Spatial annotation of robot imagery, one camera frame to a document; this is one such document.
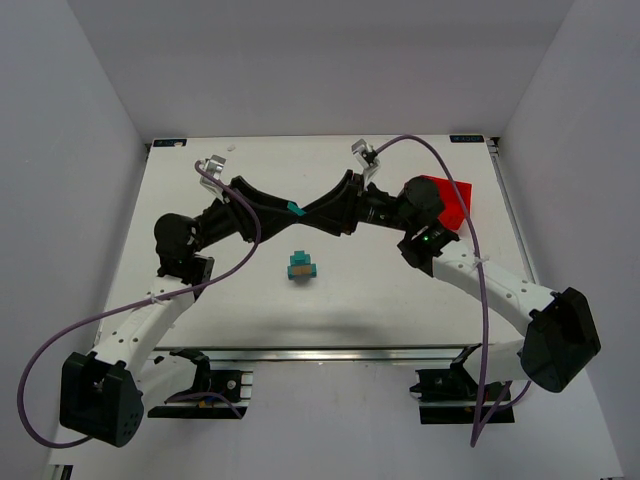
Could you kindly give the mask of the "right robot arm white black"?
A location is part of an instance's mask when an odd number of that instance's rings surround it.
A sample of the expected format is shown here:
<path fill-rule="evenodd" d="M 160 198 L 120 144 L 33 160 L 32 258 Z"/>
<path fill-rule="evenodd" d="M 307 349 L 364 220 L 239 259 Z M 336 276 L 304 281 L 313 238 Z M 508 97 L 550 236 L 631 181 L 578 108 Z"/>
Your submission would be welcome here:
<path fill-rule="evenodd" d="M 347 171 L 333 190 L 305 207 L 299 221 L 333 235 L 350 234 L 360 222 L 402 231 L 398 248 L 411 267 L 486 302 L 521 336 L 466 348 L 451 364 L 459 378 L 472 386 L 524 380 L 563 391 L 601 349 L 586 297 L 481 261 L 439 221 L 444 209 L 438 186 L 426 176 L 412 178 L 393 197 Z"/>

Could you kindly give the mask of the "red plastic bin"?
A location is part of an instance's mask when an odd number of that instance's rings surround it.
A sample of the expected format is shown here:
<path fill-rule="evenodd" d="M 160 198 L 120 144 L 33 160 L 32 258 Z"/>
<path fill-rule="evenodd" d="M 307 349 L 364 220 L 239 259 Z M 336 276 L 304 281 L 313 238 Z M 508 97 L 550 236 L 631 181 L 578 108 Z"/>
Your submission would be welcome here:
<path fill-rule="evenodd" d="M 454 191 L 453 185 L 447 178 L 434 177 L 424 175 L 435 183 L 438 188 L 440 198 L 444 203 L 445 209 L 439 215 L 438 219 L 449 230 L 459 231 L 461 226 L 466 222 L 466 217 L 461 207 L 462 201 L 468 212 L 471 212 L 472 202 L 472 184 L 462 181 L 456 181 L 455 185 L 460 193 L 462 200 L 458 199 Z"/>

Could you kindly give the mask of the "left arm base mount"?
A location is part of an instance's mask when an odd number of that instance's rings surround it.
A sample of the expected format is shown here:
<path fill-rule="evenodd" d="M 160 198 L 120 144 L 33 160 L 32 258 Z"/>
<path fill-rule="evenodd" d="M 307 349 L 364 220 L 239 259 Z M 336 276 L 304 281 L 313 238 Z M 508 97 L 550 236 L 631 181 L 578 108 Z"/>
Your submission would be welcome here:
<path fill-rule="evenodd" d="M 253 371 L 182 348 L 148 361 L 138 385 L 149 418 L 241 420 L 252 397 Z"/>

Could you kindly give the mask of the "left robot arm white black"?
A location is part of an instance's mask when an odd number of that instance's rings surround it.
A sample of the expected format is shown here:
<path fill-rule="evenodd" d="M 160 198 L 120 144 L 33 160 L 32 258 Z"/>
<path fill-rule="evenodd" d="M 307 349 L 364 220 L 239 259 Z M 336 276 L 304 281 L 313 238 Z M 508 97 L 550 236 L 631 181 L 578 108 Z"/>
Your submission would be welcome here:
<path fill-rule="evenodd" d="M 213 204 L 191 218 L 168 213 L 154 226 L 159 269 L 145 300 L 88 353 L 73 353 L 61 378 L 60 423 L 115 447 L 129 443 L 143 417 L 242 418 L 242 372 L 214 370 L 202 351 L 152 355 L 179 317 L 215 283 L 205 247 L 234 233 L 258 245 L 306 213 L 237 177 L 213 182 Z"/>

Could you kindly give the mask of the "teal triangular wood block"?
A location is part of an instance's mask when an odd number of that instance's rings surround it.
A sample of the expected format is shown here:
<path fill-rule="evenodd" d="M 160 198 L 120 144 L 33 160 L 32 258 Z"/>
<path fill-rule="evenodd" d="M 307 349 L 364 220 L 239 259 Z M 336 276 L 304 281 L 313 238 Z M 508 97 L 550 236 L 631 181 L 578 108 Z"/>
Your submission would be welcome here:
<path fill-rule="evenodd" d="M 289 201 L 287 203 L 287 209 L 299 217 L 302 217 L 306 214 L 306 211 L 303 208 L 299 207 L 295 202 Z"/>

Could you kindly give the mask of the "teal arch wood block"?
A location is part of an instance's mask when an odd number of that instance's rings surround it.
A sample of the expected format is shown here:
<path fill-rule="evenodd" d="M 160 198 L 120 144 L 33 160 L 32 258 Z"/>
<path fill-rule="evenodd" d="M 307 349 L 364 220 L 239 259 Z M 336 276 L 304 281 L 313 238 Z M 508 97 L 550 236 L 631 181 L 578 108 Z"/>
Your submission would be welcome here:
<path fill-rule="evenodd" d="M 291 281 L 298 281 L 308 278 L 317 277 L 317 266 L 315 264 L 308 265 L 289 265 L 287 267 L 287 277 Z"/>

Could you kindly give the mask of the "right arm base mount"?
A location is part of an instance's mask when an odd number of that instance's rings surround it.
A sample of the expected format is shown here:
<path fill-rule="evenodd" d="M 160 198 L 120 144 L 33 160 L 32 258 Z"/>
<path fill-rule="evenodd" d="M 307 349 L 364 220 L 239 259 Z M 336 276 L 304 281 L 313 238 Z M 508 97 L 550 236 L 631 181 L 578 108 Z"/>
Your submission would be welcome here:
<path fill-rule="evenodd" d="M 473 423 L 478 387 L 462 364 L 479 348 L 479 344 L 465 347 L 452 361 L 453 366 L 415 371 L 417 382 L 409 388 L 409 392 L 419 403 L 422 425 Z"/>

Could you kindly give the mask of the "teal rectangular wood block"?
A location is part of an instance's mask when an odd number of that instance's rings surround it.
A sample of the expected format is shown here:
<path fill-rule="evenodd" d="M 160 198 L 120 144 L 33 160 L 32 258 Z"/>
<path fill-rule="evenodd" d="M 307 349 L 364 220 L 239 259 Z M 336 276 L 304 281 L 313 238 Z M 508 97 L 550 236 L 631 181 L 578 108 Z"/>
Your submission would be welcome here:
<path fill-rule="evenodd" d="M 291 267 L 306 266 L 311 264 L 311 256 L 302 251 L 296 251 L 290 256 L 289 264 Z"/>

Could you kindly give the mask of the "teal cube wood block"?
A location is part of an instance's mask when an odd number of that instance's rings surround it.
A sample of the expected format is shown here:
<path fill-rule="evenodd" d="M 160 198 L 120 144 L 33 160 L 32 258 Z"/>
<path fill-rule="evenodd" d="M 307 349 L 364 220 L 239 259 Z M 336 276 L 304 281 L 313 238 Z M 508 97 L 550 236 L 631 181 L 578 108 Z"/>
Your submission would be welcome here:
<path fill-rule="evenodd" d="M 291 256 L 291 262 L 295 265 L 304 265 L 310 262 L 309 255 L 304 250 L 295 251 Z"/>

